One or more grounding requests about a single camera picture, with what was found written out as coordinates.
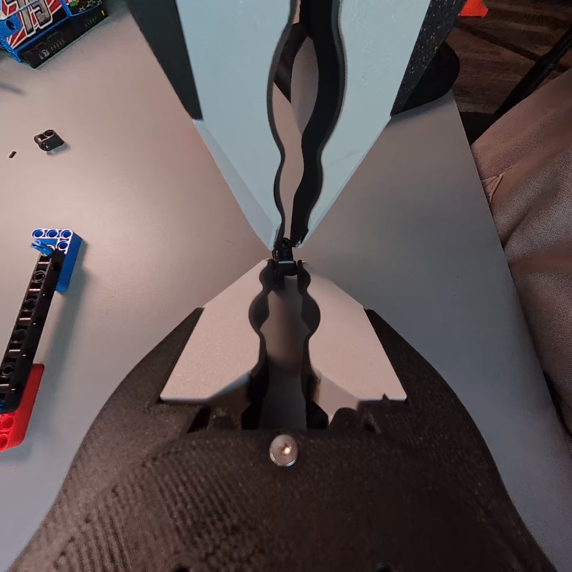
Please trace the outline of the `black blue red lego beam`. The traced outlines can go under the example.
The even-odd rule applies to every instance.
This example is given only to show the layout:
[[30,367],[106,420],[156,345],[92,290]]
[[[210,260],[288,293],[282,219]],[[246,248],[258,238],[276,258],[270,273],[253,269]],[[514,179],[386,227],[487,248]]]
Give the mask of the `black blue red lego beam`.
[[32,275],[1,361],[1,452],[22,444],[32,416],[44,365],[35,362],[56,293],[68,290],[82,238],[71,229],[37,228]]

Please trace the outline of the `black tripod stand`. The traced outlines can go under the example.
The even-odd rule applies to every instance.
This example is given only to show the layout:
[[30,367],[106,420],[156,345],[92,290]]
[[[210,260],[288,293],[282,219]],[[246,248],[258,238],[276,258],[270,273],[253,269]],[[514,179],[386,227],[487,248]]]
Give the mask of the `black tripod stand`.
[[571,27],[561,36],[556,44],[543,55],[527,74],[519,81],[516,87],[507,96],[504,102],[495,112],[495,116],[501,117],[514,106],[531,95],[544,80],[555,70],[561,59],[571,49]]

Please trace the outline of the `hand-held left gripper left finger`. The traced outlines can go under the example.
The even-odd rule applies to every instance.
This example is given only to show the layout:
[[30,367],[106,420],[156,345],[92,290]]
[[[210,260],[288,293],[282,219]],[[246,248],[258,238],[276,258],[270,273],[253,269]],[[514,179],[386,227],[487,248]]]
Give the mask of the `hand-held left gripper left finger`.
[[161,400],[211,401],[246,389],[265,355],[260,329],[268,294],[261,276],[269,263],[260,261],[205,304]]

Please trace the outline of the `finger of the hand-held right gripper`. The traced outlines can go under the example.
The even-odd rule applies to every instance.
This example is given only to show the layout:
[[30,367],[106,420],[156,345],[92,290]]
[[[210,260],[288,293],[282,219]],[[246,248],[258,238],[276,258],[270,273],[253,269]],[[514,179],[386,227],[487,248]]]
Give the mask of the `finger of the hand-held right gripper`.
[[311,1],[318,91],[290,241],[318,227],[390,119],[429,1]]
[[177,1],[201,118],[197,131],[269,251],[284,232],[285,160],[274,76],[295,1]]

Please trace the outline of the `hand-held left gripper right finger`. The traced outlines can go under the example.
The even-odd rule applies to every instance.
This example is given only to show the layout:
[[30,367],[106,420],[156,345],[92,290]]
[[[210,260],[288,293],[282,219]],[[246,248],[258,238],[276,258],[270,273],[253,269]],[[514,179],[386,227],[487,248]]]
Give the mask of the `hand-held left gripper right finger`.
[[307,423],[331,423],[339,410],[405,402],[407,394],[364,307],[309,264],[297,265]]

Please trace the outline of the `small black lego axle assembly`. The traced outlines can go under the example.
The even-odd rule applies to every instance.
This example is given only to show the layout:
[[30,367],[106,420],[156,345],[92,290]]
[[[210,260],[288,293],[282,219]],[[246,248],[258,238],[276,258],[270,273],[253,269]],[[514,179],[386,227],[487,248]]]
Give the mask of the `small black lego axle assembly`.
[[297,276],[298,266],[294,259],[289,238],[282,237],[272,251],[272,289],[282,290],[285,278]]

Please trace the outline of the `black lego connector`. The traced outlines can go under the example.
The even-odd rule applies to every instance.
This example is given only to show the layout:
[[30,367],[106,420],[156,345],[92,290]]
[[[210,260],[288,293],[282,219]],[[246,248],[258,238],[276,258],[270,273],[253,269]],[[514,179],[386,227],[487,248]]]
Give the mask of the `black lego connector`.
[[65,141],[53,129],[47,129],[35,135],[33,140],[46,153],[54,151],[65,144]]

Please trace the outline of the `blue white red lego car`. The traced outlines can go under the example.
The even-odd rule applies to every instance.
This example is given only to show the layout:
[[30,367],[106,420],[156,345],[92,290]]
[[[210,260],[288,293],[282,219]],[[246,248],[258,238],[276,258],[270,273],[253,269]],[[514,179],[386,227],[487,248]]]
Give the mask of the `blue white red lego car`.
[[1,1],[1,49],[35,69],[107,17],[103,1]]

